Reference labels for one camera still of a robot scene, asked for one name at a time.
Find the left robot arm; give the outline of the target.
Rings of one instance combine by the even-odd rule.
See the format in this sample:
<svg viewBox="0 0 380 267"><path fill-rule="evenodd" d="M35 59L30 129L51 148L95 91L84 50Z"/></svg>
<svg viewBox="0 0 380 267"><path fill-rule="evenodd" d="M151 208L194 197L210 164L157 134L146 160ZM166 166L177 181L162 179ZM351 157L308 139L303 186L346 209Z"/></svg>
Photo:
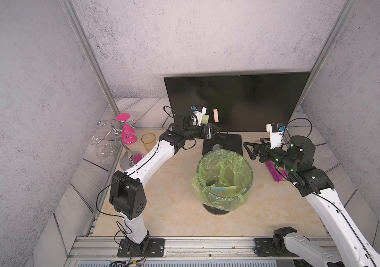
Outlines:
<svg viewBox="0 0 380 267"><path fill-rule="evenodd" d="M115 172L111 183L103 189L110 190L109 202L116 213L98 211L103 215L122 219L119 232L124 235L128 246L126 257L144 257L149 250L150 234L145 227L142 213L147 203L144 189L150 178L167 160L180 149L184 149L186 141L209 140L219 132L218 126L203 121L204 116L205 114L197 115L195 111L190 115L175 113L174 122L160 135L154 148L127 171Z"/></svg>

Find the black computer monitor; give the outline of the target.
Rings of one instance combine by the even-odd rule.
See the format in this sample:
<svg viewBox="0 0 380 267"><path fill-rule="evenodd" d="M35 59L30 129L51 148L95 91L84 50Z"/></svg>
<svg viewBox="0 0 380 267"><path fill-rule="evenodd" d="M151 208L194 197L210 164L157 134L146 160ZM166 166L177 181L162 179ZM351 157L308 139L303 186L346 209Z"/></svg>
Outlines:
<svg viewBox="0 0 380 267"><path fill-rule="evenodd" d="M218 112L223 132L265 132L270 123L287 124L309 79L309 72L166 77L172 109L184 114L206 107L209 121Z"/></svg>

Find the right aluminium frame post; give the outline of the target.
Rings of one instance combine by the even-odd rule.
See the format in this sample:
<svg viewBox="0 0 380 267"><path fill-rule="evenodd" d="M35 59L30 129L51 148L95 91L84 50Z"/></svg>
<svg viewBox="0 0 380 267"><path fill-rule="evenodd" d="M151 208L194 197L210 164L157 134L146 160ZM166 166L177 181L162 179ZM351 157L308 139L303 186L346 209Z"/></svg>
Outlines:
<svg viewBox="0 0 380 267"><path fill-rule="evenodd" d="M329 53L332 50L333 45L335 44L336 40L338 39L343 27L345 26L346 22L348 21L349 17L351 16L355 5L358 1L356 0L347 0L344 1L343 7L337 17L337 20L333 24L333 27L327 36L326 41L324 42L322 49L318 55L318 57L315 60L315 63L313 64L313 67L311 69L311 73L309 75L309 79L307 80L307 83L301 93L301 96L297 102L296 108L293 112L293 116L297 114L298 108L301 106L304 98L306 97L307 93L309 92L310 88L312 87L317 75L321 71Z"/></svg>

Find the light green sticky note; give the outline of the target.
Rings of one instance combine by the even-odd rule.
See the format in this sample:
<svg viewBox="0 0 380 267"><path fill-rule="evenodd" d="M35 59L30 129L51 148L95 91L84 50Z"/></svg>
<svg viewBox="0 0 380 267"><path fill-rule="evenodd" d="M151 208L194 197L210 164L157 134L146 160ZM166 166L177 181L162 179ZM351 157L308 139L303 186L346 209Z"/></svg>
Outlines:
<svg viewBox="0 0 380 267"><path fill-rule="evenodd" d="M234 197L237 193L236 186L228 186L224 188L224 194L227 197Z"/></svg>

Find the amber plastic cup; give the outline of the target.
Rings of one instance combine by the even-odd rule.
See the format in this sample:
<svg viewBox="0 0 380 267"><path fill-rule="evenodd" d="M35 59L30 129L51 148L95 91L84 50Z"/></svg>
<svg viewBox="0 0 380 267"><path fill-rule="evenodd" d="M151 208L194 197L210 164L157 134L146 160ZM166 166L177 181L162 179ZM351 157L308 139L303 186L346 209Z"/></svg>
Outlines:
<svg viewBox="0 0 380 267"><path fill-rule="evenodd" d="M156 145L156 136L151 132L146 133L141 137L141 142L143 143L146 151L150 152Z"/></svg>

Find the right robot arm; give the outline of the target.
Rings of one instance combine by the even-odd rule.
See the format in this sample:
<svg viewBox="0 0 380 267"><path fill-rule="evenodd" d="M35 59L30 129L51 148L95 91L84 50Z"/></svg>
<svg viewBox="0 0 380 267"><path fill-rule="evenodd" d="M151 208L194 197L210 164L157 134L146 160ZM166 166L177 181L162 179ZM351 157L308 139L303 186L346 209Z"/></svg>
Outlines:
<svg viewBox="0 0 380 267"><path fill-rule="evenodd" d="M380 267L380 254L371 246L346 211L327 174L314 166L316 147L304 136L290 138L287 150L272 141L244 142L251 160L271 162L285 170L303 198L314 208L338 254L314 244L292 227L273 232L272 250L278 256L296 255L313 267Z"/></svg>

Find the blue sticky note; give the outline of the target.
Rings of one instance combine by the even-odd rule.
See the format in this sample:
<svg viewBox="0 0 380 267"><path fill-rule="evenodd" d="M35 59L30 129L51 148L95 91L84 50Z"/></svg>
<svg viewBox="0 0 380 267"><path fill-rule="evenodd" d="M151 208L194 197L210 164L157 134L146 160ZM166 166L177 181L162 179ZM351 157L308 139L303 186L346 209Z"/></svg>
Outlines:
<svg viewBox="0 0 380 267"><path fill-rule="evenodd" d="M210 191L212 192L212 194L217 195L217 196L221 196L221 197L227 196L227 189L228 189L227 187L225 187L225 188L220 188L220 187L216 187L216 186L210 187Z"/></svg>

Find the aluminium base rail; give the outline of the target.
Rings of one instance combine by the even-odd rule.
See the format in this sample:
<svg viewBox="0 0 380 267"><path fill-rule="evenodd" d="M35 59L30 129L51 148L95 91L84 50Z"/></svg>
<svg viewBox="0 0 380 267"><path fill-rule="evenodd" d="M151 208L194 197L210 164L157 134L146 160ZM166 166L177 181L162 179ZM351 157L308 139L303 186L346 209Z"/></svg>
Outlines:
<svg viewBox="0 0 380 267"><path fill-rule="evenodd" d="M357 267L366 260L349 239L290 232L274 237L154 237L145 252L123 238L77 238L67 267Z"/></svg>

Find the small pink narrow sticky note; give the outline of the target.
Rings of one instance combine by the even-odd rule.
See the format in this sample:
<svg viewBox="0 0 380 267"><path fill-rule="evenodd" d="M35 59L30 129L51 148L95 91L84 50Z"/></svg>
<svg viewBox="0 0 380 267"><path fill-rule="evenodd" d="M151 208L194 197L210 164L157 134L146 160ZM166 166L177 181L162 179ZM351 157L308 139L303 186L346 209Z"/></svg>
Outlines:
<svg viewBox="0 0 380 267"><path fill-rule="evenodd" d="M219 122L219 115L218 115L218 110L217 109L213 110L213 116L214 116L214 122L218 123Z"/></svg>

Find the purple snack bag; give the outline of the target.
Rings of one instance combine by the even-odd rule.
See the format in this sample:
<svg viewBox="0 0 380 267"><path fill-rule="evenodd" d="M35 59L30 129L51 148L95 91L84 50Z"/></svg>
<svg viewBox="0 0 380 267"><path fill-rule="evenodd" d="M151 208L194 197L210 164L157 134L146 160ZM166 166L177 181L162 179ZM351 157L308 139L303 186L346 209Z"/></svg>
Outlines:
<svg viewBox="0 0 380 267"><path fill-rule="evenodd" d="M271 161L267 161L265 162L265 165L267 166L270 174L272 175L274 181L276 182L280 182L282 180L284 180L284 171L281 169L281 170L278 170L276 169L276 165L271 162Z"/></svg>

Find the left aluminium frame post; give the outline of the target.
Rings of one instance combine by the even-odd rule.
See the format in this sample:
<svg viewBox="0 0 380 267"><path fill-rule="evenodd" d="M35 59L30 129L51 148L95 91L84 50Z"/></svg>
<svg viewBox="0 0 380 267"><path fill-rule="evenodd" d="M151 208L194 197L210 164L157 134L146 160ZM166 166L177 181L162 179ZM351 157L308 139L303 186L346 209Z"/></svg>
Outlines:
<svg viewBox="0 0 380 267"><path fill-rule="evenodd" d="M106 100L112 109L113 113L118 115L119 109L116 105L116 102L113 98L112 92L110 90L110 87L107 83L107 80L102 72L102 69L100 68L100 65L96 59L95 53L90 45L90 42L86 36L86 33L83 29L83 26L78 18L77 12L75 11L74 5L72 1L70 0L61 0L60 1L65 14L71 24L71 27L73 28L73 31L77 37L77 40L79 41L86 58L89 62L90 67L92 68L96 79L100 85L100 88L102 89L102 92L104 96L106 97Z"/></svg>

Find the black monitor stand base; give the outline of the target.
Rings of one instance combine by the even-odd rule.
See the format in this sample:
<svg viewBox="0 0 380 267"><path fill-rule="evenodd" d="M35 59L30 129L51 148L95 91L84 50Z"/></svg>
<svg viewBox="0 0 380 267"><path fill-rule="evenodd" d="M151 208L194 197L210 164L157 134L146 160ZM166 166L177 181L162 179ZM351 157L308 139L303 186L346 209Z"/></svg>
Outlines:
<svg viewBox="0 0 380 267"><path fill-rule="evenodd" d="M202 155L213 150L229 150L243 156L243 142L241 135L231 133L217 133L211 139L203 141Z"/></svg>

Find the pink wine glass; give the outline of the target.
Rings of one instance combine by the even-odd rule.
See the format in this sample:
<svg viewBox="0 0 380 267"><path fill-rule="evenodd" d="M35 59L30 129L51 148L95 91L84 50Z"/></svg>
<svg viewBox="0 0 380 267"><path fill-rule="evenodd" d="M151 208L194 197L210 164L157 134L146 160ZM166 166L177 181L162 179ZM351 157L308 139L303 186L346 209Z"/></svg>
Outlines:
<svg viewBox="0 0 380 267"><path fill-rule="evenodd" d="M127 124L131 115L128 113L121 113L116 117L116 120L123 123L122 127L122 142L124 145L131 145L137 141L135 131Z"/></svg>

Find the aluminium frame post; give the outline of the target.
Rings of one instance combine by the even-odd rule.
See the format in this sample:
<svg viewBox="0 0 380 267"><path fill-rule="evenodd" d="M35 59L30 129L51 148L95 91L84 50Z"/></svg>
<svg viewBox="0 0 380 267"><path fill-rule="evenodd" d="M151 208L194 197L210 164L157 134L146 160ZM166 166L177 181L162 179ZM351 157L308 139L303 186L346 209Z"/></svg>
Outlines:
<svg viewBox="0 0 380 267"><path fill-rule="evenodd" d="M112 92L110 90L110 87L107 83L107 80L102 72L102 69L100 68L100 65L96 59L95 53L90 45L90 42L86 36L86 33L83 29L83 26L78 18L77 12L75 11L74 5L72 1L70 0L61 0L60 1L65 14L71 24L71 27L73 28L73 31L77 37L77 40L79 41L86 58L89 62L90 67L92 68L96 79L100 85L100 88L102 89L102 92L104 96L106 97L106 100L112 109L113 113L118 115L119 109L116 105L116 102L113 98Z"/></svg>
<svg viewBox="0 0 380 267"><path fill-rule="evenodd" d="M315 63L313 64L313 67L311 69L311 73L309 75L309 79L307 80L307 83L301 93L301 96L297 102L296 108L293 112L293 116L297 114L298 108L301 106L304 98L306 97L307 93L309 92L310 88L312 87L317 75L321 71L329 53L332 50L333 45L335 44L336 40L338 39L343 27L345 26L346 22L348 21L349 17L351 16L355 5L358 1L356 0L347 0L344 1L343 7L337 17L337 20L333 24L333 27L327 36L326 41L324 42L322 49L318 55L318 57L315 60Z"/></svg>

